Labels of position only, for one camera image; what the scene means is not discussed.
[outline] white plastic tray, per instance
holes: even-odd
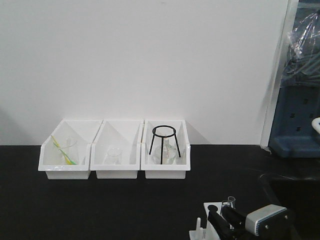
[[[153,133],[156,126],[169,125],[175,128],[181,157],[177,157],[173,164],[155,164],[152,161],[152,153],[149,155]],[[175,145],[175,138],[170,137],[169,142]],[[161,138],[155,137],[152,150],[161,145]],[[143,138],[141,144],[141,170],[145,171],[147,179],[185,179],[186,171],[190,166],[191,146],[188,139],[186,122],[184,120],[146,120],[144,123]]]
[[[38,170],[45,171],[48,179],[88,179],[91,145],[101,124],[102,120],[62,120],[51,135],[59,143],[77,140],[79,164],[62,164],[61,153],[49,136],[41,146]]]
[[[136,179],[140,170],[143,120],[104,120],[92,145],[90,169],[98,179]],[[121,149],[120,164],[106,162],[108,150]]]

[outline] white storage bin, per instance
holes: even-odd
[[[104,120],[92,145],[90,169],[98,179],[136,179],[143,120]]]
[[[162,139],[155,136],[152,146],[151,155],[149,155],[153,128],[161,125],[172,126],[176,130],[177,142],[180,155],[176,156],[172,164],[160,164],[155,161],[154,155],[156,148],[161,146]],[[158,128],[157,133],[161,135],[171,135],[173,130],[170,128]],[[169,144],[176,147],[175,137],[167,138]],[[185,179],[186,171],[190,171],[190,150],[191,146],[188,139],[186,122],[184,120],[146,120],[144,124],[143,138],[141,144],[141,170],[145,171],[147,179]]]
[[[76,165],[67,163],[49,136],[41,146],[38,170],[45,171],[48,179],[88,179],[91,145],[101,124],[102,120],[62,120],[51,135]]]

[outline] small glass beaker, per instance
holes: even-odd
[[[110,148],[107,152],[105,164],[121,164],[122,150],[120,148]]]

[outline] white wall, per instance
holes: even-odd
[[[0,144],[62,118],[185,119],[259,144],[288,0],[0,0]]]

